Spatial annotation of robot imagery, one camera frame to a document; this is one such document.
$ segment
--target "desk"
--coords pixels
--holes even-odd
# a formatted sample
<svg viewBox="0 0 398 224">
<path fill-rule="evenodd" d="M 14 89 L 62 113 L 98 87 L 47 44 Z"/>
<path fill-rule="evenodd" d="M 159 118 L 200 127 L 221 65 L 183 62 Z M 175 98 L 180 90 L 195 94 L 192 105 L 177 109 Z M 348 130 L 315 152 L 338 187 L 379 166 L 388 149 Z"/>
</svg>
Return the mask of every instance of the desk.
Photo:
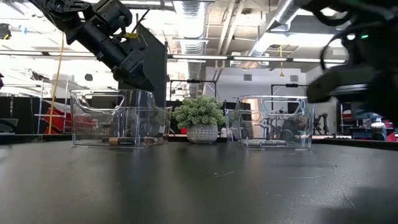
<svg viewBox="0 0 398 224">
<path fill-rule="evenodd" d="M 0 223 L 397 223 L 398 152 L 0 146 Z"/>
</svg>

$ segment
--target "wall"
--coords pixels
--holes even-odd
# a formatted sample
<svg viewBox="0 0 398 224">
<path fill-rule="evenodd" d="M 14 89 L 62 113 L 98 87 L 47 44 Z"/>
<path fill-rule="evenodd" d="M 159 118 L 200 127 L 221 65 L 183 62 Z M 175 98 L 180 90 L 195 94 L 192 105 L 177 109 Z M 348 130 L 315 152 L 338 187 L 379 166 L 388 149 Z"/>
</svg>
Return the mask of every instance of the wall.
<svg viewBox="0 0 398 224">
<path fill-rule="evenodd" d="M 206 79 L 212 80 L 215 68 L 206 68 Z M 270 71 L 269 69 L 224 68 L 217 82 L 217 100 L 235 102 L 238 96 L 243 95 L 270 95 L 271 84 L 291 83 L 290 76 L 298 75 L 298 84 L 306 84 L 306 75 L 300 69 L 283 69 L 284 77 L 280 76 L 280 69 Z M 243 81 L 244 74 L 251 74 L 252 81 Z M 303 96 L 303 88 L 282 87 L 275 95 Z M 214 96 L 214 92 L 206 88 L 206 95 Z"/>
<path fill-rule="evenodd" d="M 307 72 L 306 74 L 306 81 L 307 83 L 311 83 L 314 79 L 318 78 L 322 74 L 321 68 L 318 66 L 313 70 Z M 337 132 L 337 99 L 332 98 L 327 103 L 319 103 L 315 105 L 315 115 L 318 116 L 321 113 L 328 113 L 328 128 L 331 134 Z"/>
</svg>

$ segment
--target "ceiling duct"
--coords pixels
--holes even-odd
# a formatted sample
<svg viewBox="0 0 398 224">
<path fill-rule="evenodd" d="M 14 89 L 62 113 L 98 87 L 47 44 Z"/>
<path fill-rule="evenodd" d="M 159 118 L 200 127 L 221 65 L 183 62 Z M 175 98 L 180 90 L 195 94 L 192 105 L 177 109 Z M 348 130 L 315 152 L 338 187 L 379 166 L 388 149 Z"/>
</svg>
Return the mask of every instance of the ceiling duct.
<svg viewBox="0 0 398 224">
<path fill-rule="evenodd" d="M 268 32 L 276 28 L 289 31 L 290 22 L 292 22 L 299 9 L 300 7 L 294 4 L 294 0 L 281 0 L 278 4 L 278 8 L 268 15 L 273 15 L 273 17 L 270 20 L 267 19 L 265 33 L 259 38 L 246 56 L 261 57 L 268 47 L 273 44 L 272 41 L 270 41 L 271 35 L 269 35 Z"/>
<path fill-rule="evenodd" d="M 179 34 L 189 41 L 180 41 L 183 54 L 203 55 L 205 53 L 206 2 L 174 1 L 174 8 L 181 17 Z M 201 63 L 188 62 L 188 79 L 200 79 Z"/>
</svg>

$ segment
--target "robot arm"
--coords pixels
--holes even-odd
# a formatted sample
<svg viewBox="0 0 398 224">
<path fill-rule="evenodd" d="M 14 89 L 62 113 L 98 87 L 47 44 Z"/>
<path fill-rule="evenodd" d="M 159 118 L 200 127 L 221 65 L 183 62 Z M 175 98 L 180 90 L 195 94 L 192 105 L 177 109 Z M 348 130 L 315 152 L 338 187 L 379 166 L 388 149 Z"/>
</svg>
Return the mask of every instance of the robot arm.
<svg viewBox="0 0 398 224">
<path fill-rule="evenodd" d="M 29 1 L 65 33 L 67 44 L 79 41 L 111 69 L 115 80 L 139 89 L 154 90 L 142 71 L 145 40 L 139 35 L 131 38 L 126 34 L 132 14 L 119 0 L 100 0 L 94 6 L 77 0 Z M 79 12 L 83 13 L 84 22 Z"/>
<path fill-rule="evenodd" d="M 345 65 L 326 68 L 321 52 L 323 75 L 309 84 L 310 103 L 326 102 L 335 96 L 341 102 L 361 102 L 372 111 L 398 125 L 395 97 L 398 93 L 398 1 L 375 0 L 294 0 L 313 12 L 328 26 L 350 25 L 334 36 L 329 44 L 341 39 L 349 53 Z M 341 19 L 324 16 L 326 7 L 345 12 Z"/>
</svg>

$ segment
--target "ceiling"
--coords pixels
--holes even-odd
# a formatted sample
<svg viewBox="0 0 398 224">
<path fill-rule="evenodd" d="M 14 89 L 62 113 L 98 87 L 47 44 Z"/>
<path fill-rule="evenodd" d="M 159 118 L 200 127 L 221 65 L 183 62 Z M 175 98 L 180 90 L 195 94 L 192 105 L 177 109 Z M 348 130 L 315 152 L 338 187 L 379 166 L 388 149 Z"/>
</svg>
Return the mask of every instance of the ceiling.
<svg viewBox="0 0 398 224">
<path fill-rule="evenodd" d="M 208 10 L 206 15 L 206 54 L 215 54 L 220 41 L 221 31 L 223 29 L 223 21 L 227 15 L 226 11 L 232 0 L 216 0 L 208 4 Z M 266 22 L 266 14 L 276 9 L 278 0 L 244 0 L 243 12 L 244 14 L 233 15 L 233 19 L 236 20 L 236 30 L 234 31 L 233 39 L 226 54 L 233 52 L 245 52 L 249 50 L 256 43 L 259 37 L 259 26 L 262 26 Z M 138 14 L 139 17 L 145 13 L 145 10 L 132 10 L 133 15 Z M 174 11 L 170 10 L 151 10 L 146 19 L 142 22 L 160 41 L 167 41 L 169 43 L 170 54 L 180 54 L 180 36 L 178 34 L 179 22 L 181 19 L 176 15 Z M 0 2 L 0 23 L 6 23 L 11 25 L 12 38 L 10 40 L 0 40 L 0 50 L 36 50 L 36 51 L 49 51 L 59 52 L 62 45 L 62 33 L 57 30 L 53 24 L 51 24 L 42 13 L 35 8 L 28 1 L 11 1 L 5 0 Z M 294 57 L 294 58 L 318 58 L 320 50 L 323 45 L 328 42 L 331 34 L 325 34 L 316 36 L 317 27 L 320 25 L 313 16 L 304 11 L 299 12 L 299 16 L 292 22 L 292 29 L 300 32 L 301 27 L 306 31 L 301 35 L 295 35 L 295 38 L 290 38 L 289 41 L 281 42 L 279 38 L 276 38 L 275 48 L 269 47 L 267 54 L 274 57 Z M 87 52 L 87 50 L 81 46 L 78 42 L 74 42 L 71 45 L 65 47 L 66 52 Z M 3 62 L 7 61 L 5 65 L 7 68 L 19 68 L 21 70 L 35 67 L 37 72 L 48 74 L 50 77 L 54 72 L 50 72 L 50 69 L 57 65 L 55 58 L 49 60 L 41 60 L 34 66 L 33 59 L 29 57 L 31 63 L 20 63 L 20 57 L 1 56 Z M 344 49 L 341 47 L 331 48 L 326 55 L 326 58 L 330 59 L 345 59 L 346 54 Z M 65 73 L 80 72 L 78 69 L 79 65 L 84 63 L 79 58 L 73 58 L 69 62 L 68 71 Z M 206 66 L 214 66 L 214 62 L 206 62 Z M 280 62 L 271 62 L 269 68 L 275 69 L 280 68 Z M 314 63 L 284 63 L 284 68 L 299 68 L 302 72 L 307 72 L 317 64 Z M 178 63 L 169 63 L 169 71 L 172 78 L 180 78 L 181 73 Z M 97 73 L 109 73 L 109 69 L 100 63 L 93 62 L 93 64 L 84 69 L 84 72 L 97 72 Z"/>
</svg>

